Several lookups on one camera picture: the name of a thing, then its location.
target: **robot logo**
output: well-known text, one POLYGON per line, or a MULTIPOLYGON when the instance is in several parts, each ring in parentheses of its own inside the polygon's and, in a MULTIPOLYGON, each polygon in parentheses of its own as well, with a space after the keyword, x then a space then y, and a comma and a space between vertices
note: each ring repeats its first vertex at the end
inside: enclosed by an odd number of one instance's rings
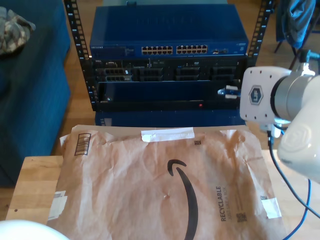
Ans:
POLYGON ((262 92, 261 86, 254 85, 251 88, 251 91, 249 93, 250 102, 252 105, 259 105, 262 98, 264 97, 264 94, 262 92))

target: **hardwood floor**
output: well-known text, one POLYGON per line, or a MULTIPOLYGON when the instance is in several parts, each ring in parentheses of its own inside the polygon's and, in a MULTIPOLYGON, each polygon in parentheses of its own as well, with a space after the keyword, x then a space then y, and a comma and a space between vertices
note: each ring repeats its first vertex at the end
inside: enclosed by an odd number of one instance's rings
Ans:
MULTIPOLYGON (((89 47, 95 9, 97 6, 102 6, 102 0, 78 0, 77 2, 86 44, 89 47)), ((258 16, 258 11, 260 9, 260 1, 228 0, 228 3, 236 5, 246 34, 249 40, 251 40, 258 16)), ((311 34, 305 45, 305 48, 320 52, 319 42, 320 34, 311 34)), ((288 68, 294 57, 291 47, 289 44, 283 43, 277 54, 274 54, 276 46, 276 15, 272 14, 269 19, 256 65, 288 68)), ((311 67, 315 71, 318 69, 315 63, 312 63, 311 67)), ((71 97, 65 112, 60 132, 56 139, 56 144, 52 151, 52 155, 61 154, 59 138, 70 133, 72 127, 79 124, 95 124, 95 113, 91 108, 73 39, 71 39, 71 48, 65 60, 64 69, 70 86, 71 97)), ((250 130, 259 138, 261 147, 266 149, 267 136, 259 131, 259 126, 257 124, 249 122, 248 126, 250 130)), ((13 188, 0 188, 0 221, 6 218, 13 191, 13 188)))

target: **white object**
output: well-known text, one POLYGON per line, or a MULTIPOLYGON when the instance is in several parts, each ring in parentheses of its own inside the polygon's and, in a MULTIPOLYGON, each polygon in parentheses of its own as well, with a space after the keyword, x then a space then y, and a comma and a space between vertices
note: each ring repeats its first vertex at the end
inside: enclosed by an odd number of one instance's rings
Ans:
POLYGON ((276 66, 247 68, 241 87, 240 117, 260 124, 276 124, 277 116, 270 104, 271 92, 279 79, 290 73, 290 70, 276 66))
POLYGON ((195 133, 193 127, 184 127, 172 129, 145 130, 141 131, 141 137, 142 141, 151 143, 180 139, 193 139, 195 138, 195 133))
POLYGON ((320 76, 274 66, 243 76, 240 116, 278 137, 273 124, 290 123, 277 154, 289 168, 320 183, 320 76))
POLYGON ((46 225, 26 220, 0 221, 1 240, 69 240, 46 225))
POLYGON ((320 183, 320 76, 310 79, 298 114, 281 139, 278 156, 287 167, 320 183))
POLYGON ((261 200, 266 216, 268 219, 280 218, 281 212, 279 209, 277 198, 261 200))
POLYGON ((56 191, 53 197, 52 205, 50 208, 50 213, 48 220, 57 219, 62 211, 65 209, 67 202, 67 196, 65 196, 66 191, 56 191))

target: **qr code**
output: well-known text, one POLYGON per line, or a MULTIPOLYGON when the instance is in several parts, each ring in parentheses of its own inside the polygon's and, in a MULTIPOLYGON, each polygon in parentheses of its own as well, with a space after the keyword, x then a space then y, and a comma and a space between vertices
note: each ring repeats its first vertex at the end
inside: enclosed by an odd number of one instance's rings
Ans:
POLYGON ((238 223, 246 222, 247 221, 247 215, 245 212, 243 213, 237 213, 236 219, 238 223))

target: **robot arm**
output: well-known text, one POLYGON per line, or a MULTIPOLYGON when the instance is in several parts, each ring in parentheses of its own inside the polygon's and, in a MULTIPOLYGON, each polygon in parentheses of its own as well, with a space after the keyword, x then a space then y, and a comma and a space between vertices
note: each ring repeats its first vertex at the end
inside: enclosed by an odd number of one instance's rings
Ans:
POLYGON ((250 67, 243 76, 240 116, 280 134, 273 124, 291 122, 278 147, 289 168, 320 183, 320 76, 305 68, 250 67))

